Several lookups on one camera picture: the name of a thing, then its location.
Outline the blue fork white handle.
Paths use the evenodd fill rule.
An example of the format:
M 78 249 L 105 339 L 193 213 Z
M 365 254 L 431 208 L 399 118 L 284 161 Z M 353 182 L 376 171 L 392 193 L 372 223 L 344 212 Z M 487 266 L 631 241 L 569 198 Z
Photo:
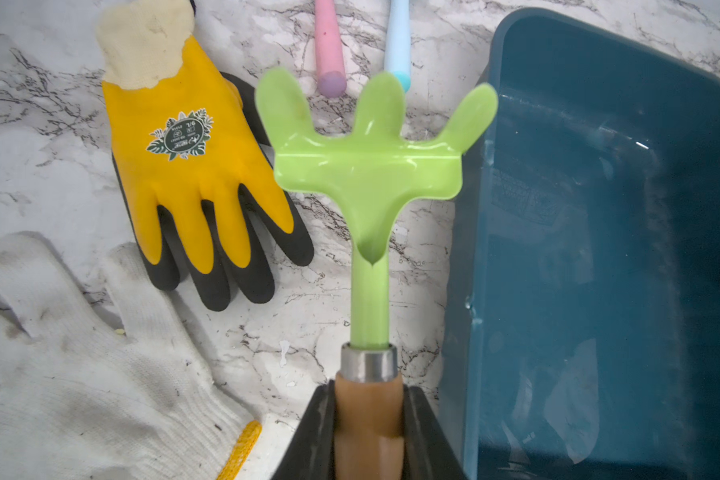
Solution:
M 392 73 L 403 91 L 411 87 L 410 1 L 391 0 L 386 31 L 384 70 Z

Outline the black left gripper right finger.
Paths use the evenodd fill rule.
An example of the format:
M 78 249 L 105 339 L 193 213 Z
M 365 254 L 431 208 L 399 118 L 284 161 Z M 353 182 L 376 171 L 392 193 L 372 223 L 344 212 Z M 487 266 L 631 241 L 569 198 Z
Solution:
M 467 479 L 420 387 L 404 387 L 403 432 L 403 479 Z

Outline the purple rake pink handle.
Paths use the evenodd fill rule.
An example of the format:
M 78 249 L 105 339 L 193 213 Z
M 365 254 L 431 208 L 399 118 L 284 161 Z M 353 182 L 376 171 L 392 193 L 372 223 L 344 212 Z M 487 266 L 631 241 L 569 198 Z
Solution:
M 315 51 L 318 91 L 327 98 L 345 93 L 347 79 L 338 19 L 333 0 L 316 0 Z

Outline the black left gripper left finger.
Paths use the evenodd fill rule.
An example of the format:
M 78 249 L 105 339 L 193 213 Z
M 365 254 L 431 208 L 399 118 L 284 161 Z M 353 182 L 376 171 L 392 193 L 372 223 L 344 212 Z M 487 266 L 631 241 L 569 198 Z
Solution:
M 319 385 L 272 480 L 334 480 L 335 384 Z

